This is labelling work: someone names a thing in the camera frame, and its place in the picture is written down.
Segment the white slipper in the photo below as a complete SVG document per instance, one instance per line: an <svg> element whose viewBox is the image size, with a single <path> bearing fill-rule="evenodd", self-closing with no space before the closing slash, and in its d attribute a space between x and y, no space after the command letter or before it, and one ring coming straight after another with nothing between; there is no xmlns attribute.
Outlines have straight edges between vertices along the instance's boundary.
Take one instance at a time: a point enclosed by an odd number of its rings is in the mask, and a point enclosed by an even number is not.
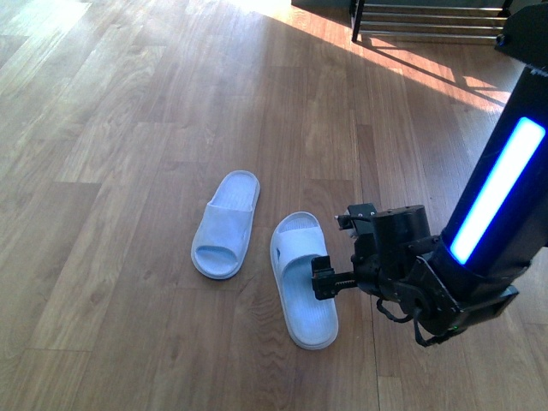
<svg viewBox="0 0 548 411"><path fill-rule="evenodd" d="M240 270L259 191L259 180L252 173L232 171L207 203L191 251L195 267L206 277L224 280Z"/></svg>
<svg viewBox="0 0 548 411"><path fill-rule="evenodd" d="M291 214L274 230L271 261L283 316L289 335L304 349L325 348L337 338L335 302L316 300L312 288L311 261L324 255L324 233L312 214Z"/></svg>

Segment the wooden floor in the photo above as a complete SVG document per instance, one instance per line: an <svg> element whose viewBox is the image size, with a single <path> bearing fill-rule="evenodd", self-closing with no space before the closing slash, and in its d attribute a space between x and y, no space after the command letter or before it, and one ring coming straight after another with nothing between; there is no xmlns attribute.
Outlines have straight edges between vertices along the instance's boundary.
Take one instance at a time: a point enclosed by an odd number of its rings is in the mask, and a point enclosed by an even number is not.
<svg viewBox="0 0 548 411"><path fill-rule="evenodd" d="M544 252L500 319L444 345L358 290L336 298L329 348L292 343L279 221L315 214L338 271L350 204L424 204L438 233L522 66L484 45L353 45L344 11L288 3L3 2L2 411L546 408ZM251 246L214 282L190 245L241 169L262 187Z"/></svg>

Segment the floor plank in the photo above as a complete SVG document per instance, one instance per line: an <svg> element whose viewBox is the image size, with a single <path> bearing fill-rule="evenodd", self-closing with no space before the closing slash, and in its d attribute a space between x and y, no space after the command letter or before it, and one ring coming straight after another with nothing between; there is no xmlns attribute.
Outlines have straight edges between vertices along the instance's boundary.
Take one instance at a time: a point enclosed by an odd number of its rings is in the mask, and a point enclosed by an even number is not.
<svg viewBox="0 0 548 411"><path fill-rule="evenodd" d="M115 21L117 16L127 9L129 0L119 0L115 2L105 1L93 1L89 2L89 8L86 13L74 24L74 26L67 32L63 40L57 45L56 49L48 56L47 61L42 66L38 73L38 76L54 80L58 77L68 77L73 79L76 75L79 75L80 80L85 76L84 73L79 73L82 69L82 64L87 62L88 75L93 75L89 66L93 67L92 60L87 61L88 57L92 54L95 58L95 63L100 61L97 59L97 55L103 57L102 68L95 67L95 75L93 78L88 79L96 84L103 85L110 80L110 70L115 68L117 64L113 62L117 59L118 55L122 54L126 50L126 45L123 42L123 36L127 35L127 31L120 25L116 25ZM105 39L112 40L113 36L107 34L108 30L113 31L114 27L120 33L118 39L121 40L120 44L110 43L111 48L107 51L104 47ZM85 92L80 94L80 101L83 103L84 98L89 98L95 91L92 87L89 87ZM78 110L79 107L73 107L73 110Z"/></svg>
<svg viewBox="0 0 548 411"><path fill-rule="evenodd" d="M25 351L6 409L69 411L88 359L77 351Z"/></svg>
<svg viewBox="0 0 548 411"><path fill-rule="evenodd" d="M177 0L155 2L133 45L168 46L173 41L173 32L182 30L185 15L173 13L179 3Z"/></svg>
<svg viewBox="0 0 548 411"><path fill-rule="evenodd" d="M371 125L377 158L381 202L377 208L428 206L420 149L402 71L364 68L354 74L359 125ZM379 121L390 118L392 121Z"/></svg>
<svg viewBox="0 0 548 411"><path fill-rule="evenodd" d="M409 113L428 192L428 217L433 232L440 232L450 217L474 163L455 155L466 150L451 98L434 94L415 81L406 81ZM451 190L440 189L451 186Z"/></svg>
<svg viewBox="0 0 548 411"><path fill-rule="evenodd" d="M501 318L478 325L462 339L478 409L539 409L548 401L539 375L542 366L537 367L542 357L533 356L517 313L510 307Z"/></svg>
<svg viewBox="0 0 548 411"><path fill-rule="evenodd" d="M162 47L128 51L109 91L68 156L59 181L102 182L109 175L163 52Z"/></svg>
<svg viewBox="0 0 548 411"><path fill-rule="evenodd" d="M527 339L531 344L533 360L539 372L542 384L548 394L548 357L546 356L546 339L548 338L548 326L525 324Z"/></svg>
<svg viewBox="0 0 548 411"><path fill-rule="evenodd" d="M455 104L453 111L461 130L469 162L476 164L497 124L500 110L473 110L469 106Z"/></svg>
<svg viewBox="0 0 548 411"><path fill-rule="evenodd" d="M224 409L234 308L234 292L177 290L147 410Z"/></svg>
<svg viewBox="0 0 548 411"><path fill-rule="evenodd" d="M166 136L151 131L153 125L140 124L127 136L48 300L31 347L93 348L164 152Z"/></svg>
<svg viewBox="0 0 548 411"><path fill-rule="evenodd" d="M16 390L11 382L17 365L98 190L98 184L51 184L0 265L0 397ZM61 205L59 198L65 199Z"/></svg>
<svg viewBox="0 0 548 411"><path fill-rule="evenodd" d="M23 90L44 65L67 32L86 13L90 3L43 4L36 14L45 17L33 27L36 18L21 18L16 28L4 34L27 35L29 39L0 68L0 95L13 97Z"/></svg>
<svg viewBox="0 0 548 411"><path fill-rule="evenodd" d="M403 411L402 381L395 377L378 377L378 401L381 411Z"/></svg>
<svg viewBox="0 0 548 411"><path fill-rule="evenodd" d="M6 167L0 183L0 261L9 258L70 152L70 141L35 141Z"/></svg>
<svg viewBox="0 0 548 411"><path fill-rule="evenodd" d="M20 0L19 2L4 4L4 6L0 9L0 23L2 23L2 25L8 24L31 1L32 0Z"/></svg>
<svg viewBox="0 0 548 411"><path fill-rule="evenodd" d="M380 207L380 185L372 126L359 125L356 128L362 201Z"/></svg>
<svg viewBox="0 0 548 411"><path fill-rule="evenodd" d="M305 74L301 68L273 68L275 80L265 84L267 96L260 134L257 177L263 206L255 218L262 226L276 227L298 210L302 167L302 118L305 109ZM287 85L285 88L278 82Z"/></svg>
<svg viewBox="0 0 548 411"><path fill-rule="evenodd" d="M250 253L256 264L235 302L224 409L293 409L298 348L287 332L270 264L272 231L254 229Z"/></svg>
<svg viewBox="0 0 548 411"><path fill-rule="evenodd" d="M400 349L400 378L406 410L499 409L488 408L487 405L480 407L476 398L470 395L474 392L474 383L462 339L455 338L441 346L422 348L414 341L412 324L399 327L396 338ZM457 369L459 378L455 378Z"/></svg>
<svg viewBox="0 0 548 411"><path fill-rule="evenodd" d="M30 2L12 2L15 6L15 12L9 21L2 26L3 34L33 36L43 32L45 25L47 27L59 26L59 23L65 21L70 24L70 16L59 13L60 10L67 8L68 14L78 9L86 9L89 4L74 4L67 0L32 0Z"/></svg>
<svg viewBox="0 0 548 411"><path fill-rule="evenodd" d="M103 24L102 21L89 22ZM120 71L121 62L126 58L129 46L139 30L140 27L119 27L110 24L104 33L101 33L100 40L94 45L89 56L80 62L78 70L69 77L67 89L58 102L51 107L47 116L40 119L32 131L33 138L73 140L80 136L108 92L109 85L116 84L112 83L112 79L115 73ZM93 39L94 34L95 31L92 31L88 36Z"/></svg>
<svg viewBox="0 0 548 411"><path fill-rule="evenodd" d="M13 164L16 159L24 155L26 146L33 140L34 127L39 124L48 111L54 106L69 84L69 80L62 78L59 81L39 79L32 81L20 98L0 98L0 110L3 113L3 121L0 123L2 133L1 156L8 164ZM44 135L40 132L35 140L42 140Z"/></svg>
<svg viewBox="0 0 548 411"><path fill-rule="evenodd" d="M72 409L146 410L173 298L121 277Z"/></svg>
<svg viewBox="0 0 548 411"><path fill-rule="evenodd" d="M265 98L253 94L230 96L223 100L226 108L217 115L215 142L208 158L209 176L226 176L232 170L258 173L260 135L265 116ZM201 152L186 150L194 158L207 158Z"/></svg>
<svg viewBox="0 0 548 411"><path fill-rule="evenodd" d="M27 41L27 36L0 35L0 69Z"/></svg>
<svg viewBox="0 0 548 411"><path fill-rule="evenodd" d="M379 409L368 302L357 289L347 291L337 301L336 341L317 353L298 351L295 409Z"/></svg>
<svg viewBox="0 0 548 411"><path fill-rule="evenodd" d="M405 333L410 338L410 330L408 327L403 330L399 324L389 321L382 313L377 311L375 307L377 298L371 297L371 303L377 375L379 378L399 378L401 381L400 364L405 360L402 358L403 353L401 353L399 347L398 334ZM384 307L398 318L404 317L397 304L385 302Z"/></svg>
<svg viewBox="0 0 548 411"><path fill-rule="evenodd" d="M187 264L188 233L195 232L200 223L194 200L201 190L198 172L193 163L160 164L124 266L126 275L135 281L192 288L188 285L202 280L192 263Z"/></svg>
<svg viewBox="0 0 548 411"><path fill-rule="evenodd" d="M548 325L548 290L545 287L547 251L545 248L540 250L531 268L515 281L521 294L514 304L519 307L521 319L527 324Z"/></svg>
<svg viewBox="0 0 548 411"><path fill-rule="evenodd" d="M348 206L355 204L353 182L304 179L301 186L301 208L319 220L331 265L336 272L352 271L353 241L346 232L338 230L334 216L344 214Z"/></svg>
<svg viewBox="0 0 548 411"><path fill-rule="evenodd" d="M333 45L312 44L307 72L302 173L311 179L352 180L355 153L348 86L348 54Z"/></svg>

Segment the slipper strap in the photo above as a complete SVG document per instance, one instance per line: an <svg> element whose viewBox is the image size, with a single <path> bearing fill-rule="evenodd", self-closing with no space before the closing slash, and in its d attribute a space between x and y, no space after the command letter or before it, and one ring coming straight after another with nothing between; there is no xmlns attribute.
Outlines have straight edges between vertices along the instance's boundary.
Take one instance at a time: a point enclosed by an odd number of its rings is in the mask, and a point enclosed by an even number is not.
<svg viewBox="0 0 548 411"><path fill-rule="evenodd" d="M320 227L291 229L277 235L278 272L283 273L289 263L305 256L327 255L324 233Z"/></svg>
<svg viewBox="0 0 548 411"><path fill-rule="evenodd" d="M232 210L208 204L198 233L198 247L220 247L230 250L240 259L247 247L246 237L251 229L252 211Z"/></svg>

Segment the black mount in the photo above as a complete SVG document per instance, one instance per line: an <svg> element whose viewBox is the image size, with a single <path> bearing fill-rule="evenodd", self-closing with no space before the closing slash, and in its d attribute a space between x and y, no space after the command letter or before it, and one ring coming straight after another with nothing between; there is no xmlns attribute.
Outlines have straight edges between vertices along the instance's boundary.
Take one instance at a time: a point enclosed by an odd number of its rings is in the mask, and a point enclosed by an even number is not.
<svg viewBox="0 0 548 411"><path fill-rule="evenodd" d="M379 298L378 310L389 319L414 320L415 339L420 345L442 343L470 325L496 318L518 295L510 285L480 301L458 301L430 264L432 258L443 255L439 250L444 244L439 236L430 235L422 205L383 212L376 212L373 204L351 205L337 221L340 229L350 230L355 238L351 258L354 270L336 274L329 256L313 259L316 298L333 298L342 289L358 287ZM455 276L462 275L462 267L450 269L455 270ZM407 317L395 318L382 301L398 303ZM434 337L425 340L418 324Z"/></svg>

